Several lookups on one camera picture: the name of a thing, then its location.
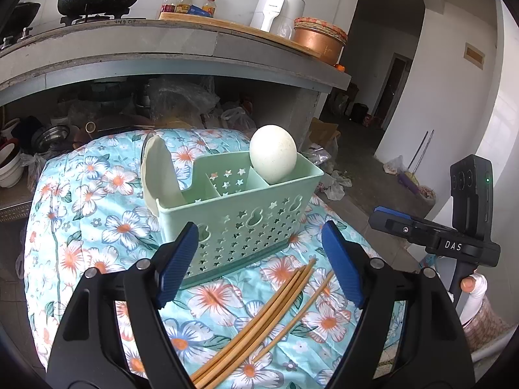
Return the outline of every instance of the floral tablecloth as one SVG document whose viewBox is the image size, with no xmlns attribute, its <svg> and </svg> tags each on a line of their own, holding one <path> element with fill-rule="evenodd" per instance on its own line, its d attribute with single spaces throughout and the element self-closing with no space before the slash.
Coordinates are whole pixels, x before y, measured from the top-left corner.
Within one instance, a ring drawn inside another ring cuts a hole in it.
<svg viewBox="0 0 519 389">
<path fill-rule="evenodd" d="M 143 201 L 139 158 L 146 132 L 95 140 L 47 163 L 36 189 L 25 241 L 24 278 L 36 349 L 44 366 L 58 324 L 81 274 L 127 269 L 150 258 L 161 244 L 157 218 Z M 229 130 L 163 130 L 181 189 L 191 181 L 193 161 L 208 153 L 248 149 L 241 133 Z M 265 343 L 274 338 L 331 269 L 321 227 L 332 219 L 347 240 L 376 256 L 365 239 L 313 196 L 290 244 L 223 279 L 179 291 L 160 311 L 171 343 L 188 373 L 221 349 L 266 303 L 296 267 L 316 257 L 316 270 L 295 305 Z M 121 339 L 133 373 L 145 375 L 126 304 L 116 302 Z M 395 303 L 386 346 L 400 335 L 404 308 Z M 325 386 L 354 332 L 360 311 L 334 278 L 299 323 L 260 362 L 251 356 L 220 387 Z"/>
</svg>

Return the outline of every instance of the door frame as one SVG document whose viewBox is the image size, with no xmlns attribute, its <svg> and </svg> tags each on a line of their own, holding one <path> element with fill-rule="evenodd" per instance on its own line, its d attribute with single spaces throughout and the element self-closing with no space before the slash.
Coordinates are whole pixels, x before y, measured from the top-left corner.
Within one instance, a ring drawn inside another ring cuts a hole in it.
<svg viewBox="0 0 519 389">
<path fill-rule="evenodd" d="M 396 88 L 396 92 L 394 93 L 393 101 L 391 101 L 391 105 L 389 106 L 388 112 L 386 113 L 386 116 L 382 120 L 382 128 L 385 130 L 387 128 L 387 125 L 389 124 L 389 121 L 391 121 L 391 118 L 393 117 L 394 111 L 396 109 L 396 105 L 398 104 L 398 101 L 400 100 L 400 96 L 402 95 L 402 92 L 405 87 L 405 83 L 407 81 L 407 77 L 409 76 L 409 71 L 411 69 L 411 64 L 413 63 L 413 59 L 406 57 L 405 55 L 401 55 L 398 53 L 393 53 L 393 57 L 391 58 L 391 62 L 389 63 L 389 68 L 386 72 L 386 77 L 384 79 L 384 82 L 382 83 L 382 87 L 380 88 L 380 92 L 378 94 L 377 102 L 375 102 L 375 109 L 373 110 L 373 116 L 376 115 L 378 104 L 380 103 L 380 100 L 382 98 L 382 94 L 384 92 L 384 89 L 386 88 L 386 85 L 388 83 L 389 75 L 391 73 L 391 69 L 393 68 L 393 64 L 396 58 L 399 58 L 400 60 L 405 62 L 405 68 L 402 72 L 402 75 L 400 77 L 400 81 L 398 82 L 398 86 Z"/>
</svg>

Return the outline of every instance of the stainless steel bowl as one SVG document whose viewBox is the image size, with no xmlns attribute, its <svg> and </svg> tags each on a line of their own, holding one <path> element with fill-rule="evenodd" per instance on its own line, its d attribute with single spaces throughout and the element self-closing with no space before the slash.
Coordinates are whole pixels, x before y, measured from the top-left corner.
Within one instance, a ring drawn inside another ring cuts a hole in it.
<svg viewBox="0 0 519 389">
<path fill-rule="evenodd" d="M 33 135 L 30 145 L 36 153 L 44 153 L 50 146 L 63 142 L 70 134 L 70 129 L 65 125 L 57 125 L 49 128 L 41 128 Z"/>
</svg>

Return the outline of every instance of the chopstick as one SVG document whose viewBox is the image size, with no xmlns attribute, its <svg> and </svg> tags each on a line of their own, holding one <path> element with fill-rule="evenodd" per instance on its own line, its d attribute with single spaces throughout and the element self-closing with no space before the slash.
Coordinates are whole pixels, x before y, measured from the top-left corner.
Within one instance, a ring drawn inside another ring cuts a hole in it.
<svg viewBox="0 0 519 389">
<path fill-rule="evenodd" d="M 233 348 L 236 343 L 243 337 L 243 335 L 248 334 L 248 332 L 251 330 L 251 328 L 258 322 L 260 317 L 262 317 L 266 311 L 271 307 L 271 305 L 274 303 L 274 301 L 277 300 L 279 295 L 284 291 L 284 289 L 287 287 L 287 285 L 290 283 L 291 279 L 294 278 L 294 275 L 297 274 L 297 272 L 300 270 L 300 268 L 297 268 L 292 273 L 292 276 L 288 278 L 284 284 L 279 287 L 279 289 L 274 293 L 274 295 L 271 297 L 270 300 L 268 300 L 268 303 L 266 303 L 261 310 L 256 314 L 250 322 L 247 323 L 247 325 L 240 331 L 238 334 L 233 337 L 225 347 L 223 347 L 218 353 L 213 356 L 208 362 L 206 362 L 202 367 L 200 367 L 196 372 L 194 372 L 190 378 L 193 382 L 198 380 L 203 374 L 207 372 L 210 368 L 214 366 L 214 363 L 220 361 L 220 359 L 227 354 L 231 348 Z"/>
<path fill-rule="evenodd" d="M 224 369 L 225 366 L 222 364 L 218 368 L 217 373 L 215 373 L 216 378 L 211 383 L 209 383 L 207 386 L 197 386 L 199 389 L 202 387 L 204 389 L 214 389 L 215 387 L 217 387 L 227 377 L 229 377 L 229 375 L 233 371 L 235 371 L 245 361 L 245 359 L 254 352 L 255 349 L 258 348 L 258 346 L 263 342 L 263 340 L 266 338 L 266 336 L 270 332 L 272 332 L 274 327 L 279 323 L 279 321 L 283 318 L 283 316 L 286 314 L 286 312 L 291 308 L 294 300 L 297 298 L 299 293 L 303 290 L 303 288 L 308 283 L 308 280 L 310 279 L 310 276 L 311 276 L 311 266 L 314 263 L 315 263 L 315 259 L 313 259 L 313 262 L 312 261 L 309 262 L 309 264 L 307 265 L 307 267 L 305 268 L 305 270 L 302 274 L 303 278 L 299 279 L 299 285 L 297 286 L 295 291 L 292 292 L 292 295 L 290 296 L 289 300 L 286 302 L 286 304 L 281 309 L 281 311 L 279 311 L 279 313 L 276 315 L 276 317 L 274 317 L 274 319 L 268 323 L 267 327 L 254 340 L 254 342 L 236 360 L 234 360 L 228 367 L 226 367 Z"/>
<path fill-rule="evenodd" d="M 301 317 L 306 313 L 306 311 L 310 308 L 312 303 L 316 301 L 317 297 L 323 292 L 324 288 L 328 285 L 330 280 L 333 278 L 333 271 L 328 272 L 328 275 L 326 275 L 326 279 L 323 281 L 323 283 L 317 288 L 316 292 L 310 297 L 310 299 L 306 302 L 306 304 L 303 306 L 301 310 L 294 316 L 294 318 L 289 322 L 288 325 L 285 326 L 285 328 L 279 332 L 279 334 L 272 340 L 271 343 L 269 343 L 265 348 L 263 348 L 258 355 L 254 357 L 252 362 L 259 361 L 266 353 L 268 353 L 274 345 L 276 345 L 281 338 L 283 338 L 290 330 L 294 327 L 294 325 L 299 322 Z"/>
<path fill-rule="evenodd" d="M 207 373 L 205 373 L 202 377 L 200 377 L 195 383 L 195 386 L 200 389 L 207 385 L 209 382 L 211 382 L 212 379 L 214 379 L 219 371 L 227 366 L 234 358 L 236 358 L 238 355 L 240 355 L 241 352 L 243 352 L 244 349 L 246 349 L 253 341 L 254 338 L 263 331 L 263 329 L 266 326 L 266 323 L 268 323 L 269 319 L 271 319 L 279 309 L 281 309 L 285 303 L 286 298 L 292 295 L 292 292 L 294 291 L 294 286 L 300 281 L 300 277 L 305 272 L 301 272 L 298 270 L 294 276 L 291 278 L 289 284 L 286 286 L 286 288 L 282 291 L 280 296 L 272 306 L 266 311 L 264 315 L 259 317 L 259 320 L 256 322 L 256 324 L 247 332 L 244 334 L 240 339 L 234 337 L 233 339 L 238 339 L 236 341 L 235 346 L 227 353 L 226 357 L 222 359 L 222 361 L 214 367 L 212 370 L 209 370 Z"/>
<path fill-rule="evenodd" d="M 220 362 L 220 360 L 226 361 L 223 358 L 224 356 L 232 355 L 234 357 L 238 355 L 239 350 L 243 349 L 243 346 L 247 342 L 250 342 L 253 336 L 260 330 L 261 325 L 259 324 L 259 321 L 264 316 L 268 315 L 268 312 L 271 312 L 272 314 L 272 312 L 277 309 L 278 305 L 283 301 L 284 296 L 286 296 L 286 294 L 290 291 L 290 283 L 296 282 L 300 274 L 300 268 L 296 269 L 291 278 L 286 280 L 285 284 L 283 284 L 283 286 L 281 286 L 276 294 L 271 297 L 271 300 L 261 309 L 258 314 L 256 314 L 256 316 L 247 324 L 247 326 L 245 326 L 245 328 L 243 328 L 235 337 L 233 337 L 229 343 L 210 361 L 208 361 L 203 367 L 193 373 L 191 380 L 197 387 L 200 382 L 205 384 L 209 382 L 210 379 L 212 379 L 215 370 L 213 368 L 214 363 Z"/>
</svg>

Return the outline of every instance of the bottle label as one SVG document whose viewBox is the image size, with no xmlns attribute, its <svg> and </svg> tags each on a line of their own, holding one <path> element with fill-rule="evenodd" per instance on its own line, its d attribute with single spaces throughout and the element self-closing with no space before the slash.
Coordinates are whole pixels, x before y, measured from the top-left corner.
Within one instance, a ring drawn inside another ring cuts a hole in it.
<svg viewBox="0 0 519 389">
<path fill-rule="evenodd" d="M 174 13 L 175 12 L 175 6 L 170 4 L 163 4 L 160 8 L 161 13 Z"/>
<path fill-rule="evenodd" d="M 175 12 L 176 13 L 187 13 L 190 8 L 191 8 L 191 5 L 189 5 L 189 4 L 179 4 L 176 6 Z"/>
<path fill-rule="evenodd" d="M 202 10 L 208 12 L 209 14 L 211 14 L 211 16 L 214 16 L 214 7 L 211 7 L 211 6 L 204 6 L 202 7 Z"/>
</svg>

